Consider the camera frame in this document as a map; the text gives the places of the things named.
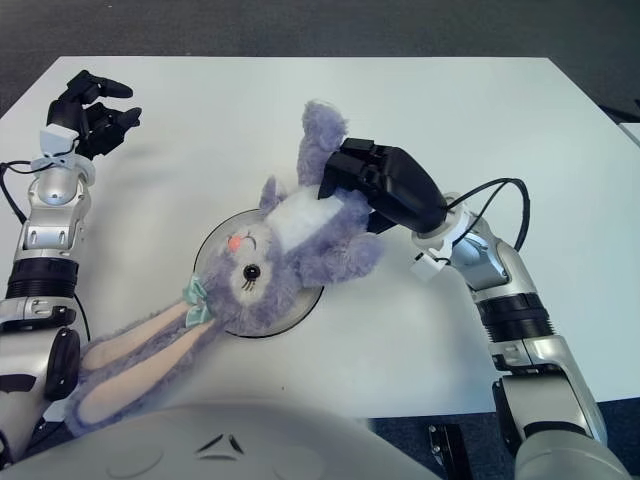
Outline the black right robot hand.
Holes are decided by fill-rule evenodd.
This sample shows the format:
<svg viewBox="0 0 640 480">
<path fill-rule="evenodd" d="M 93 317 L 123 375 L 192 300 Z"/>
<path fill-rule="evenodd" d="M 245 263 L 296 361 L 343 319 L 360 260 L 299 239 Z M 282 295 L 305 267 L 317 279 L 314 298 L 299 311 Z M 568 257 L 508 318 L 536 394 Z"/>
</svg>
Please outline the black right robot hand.
<svg viewBox="0 0 640 480">
<path fill-rule="evenodd" d="M 367 230 L 380 234 L 401 225 L 419 234 L 445 223 L 448 204 L 423 167 L 399 147 L 347 138 L 328 159 L 318 197 L 357 190 L 370 207 Z"/>
</svg>

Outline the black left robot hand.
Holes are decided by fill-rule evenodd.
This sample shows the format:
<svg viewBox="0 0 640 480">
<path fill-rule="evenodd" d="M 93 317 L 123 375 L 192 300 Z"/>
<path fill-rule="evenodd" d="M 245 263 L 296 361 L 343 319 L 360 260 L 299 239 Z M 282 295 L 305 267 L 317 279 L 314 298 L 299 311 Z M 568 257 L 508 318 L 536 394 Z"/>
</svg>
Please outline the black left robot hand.
<svg viewBox="0 0 640 480">
<path fill-rule="evenodd" d="M 133 90 L 120 82 L 80 71 L 48 110 L 46 124 L 78 134 L 73 152 L 89 160 L 107 155 L 124 142 L 126 133 L 140 125 L 142 109 L 119 111 L 97 102 L 99 97 L 131 98 Z"/>
</svg>

